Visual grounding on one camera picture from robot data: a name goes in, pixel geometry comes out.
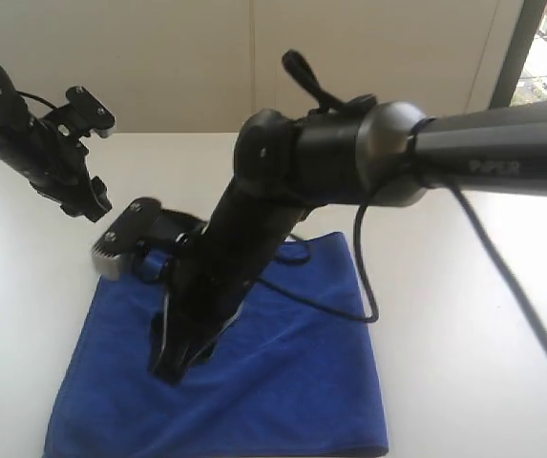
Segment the screw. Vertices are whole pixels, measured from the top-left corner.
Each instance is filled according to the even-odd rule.
[[[103,239],[105,241],[116,241],[116,234],[114,232],[106,232]]]
[[[67,128],[65,124],[59,124],[59,126],[56,128],[63,136],[70,136],[70,130]]]

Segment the white wall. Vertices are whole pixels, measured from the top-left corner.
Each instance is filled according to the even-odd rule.
[[[237,131],[312,103],[280,58],[303,51],[343,97],[434,115],[487,106],[521,0],[0,0],[0,64],[60,103],[100,96],[125,132]]]

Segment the white table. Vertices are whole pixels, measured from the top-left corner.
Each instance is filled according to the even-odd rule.
[[[140,196],[207,218],[234,137],[91,141],[91,172],[115,206],[96,225],[65,217],[0,163],[0,458],[39,456],[95,290],[92,241]],[[472,199],[547,322],[547,199]],[[353,212],[319,210],[298,233],[349,233]],[[547,457],[547,360],[456,203],[431,192],[409,209],[372,209],[365,225],[389,456]]]

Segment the robotic arm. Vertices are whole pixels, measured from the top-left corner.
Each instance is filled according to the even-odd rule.
[[[140,198],[94,246],[95,266],[112,280],[144,250],[173,253],[150,362],[169,383],[211,355],[280,244],[318,207],[411,205],[448,179],[547,196],[547,102],[433,119],[372,95],[344,102],[297,52],[283,63],[319,107],[296,120],[262,110],[244,123],[234,176],[207,223]],[[101,180],[89,178],[79,139],[90,130],[106,136],[114,118],[84,88],[67,97],[36,119],[0,68],[0,159],[67,214],[96,221],[111,205]]]

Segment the blue microfiber cloth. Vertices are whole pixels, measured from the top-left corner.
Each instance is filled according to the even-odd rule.
[[[263,277],[353,314],[363,306],[340,233],[301,267]],[[285,257],[305,248],[287,243]],[[147,372],[162,288],[101,280],[50,419],[45,458],[382,456],[388,451],[367,327],[256,285],[212,360],[178,386]]]

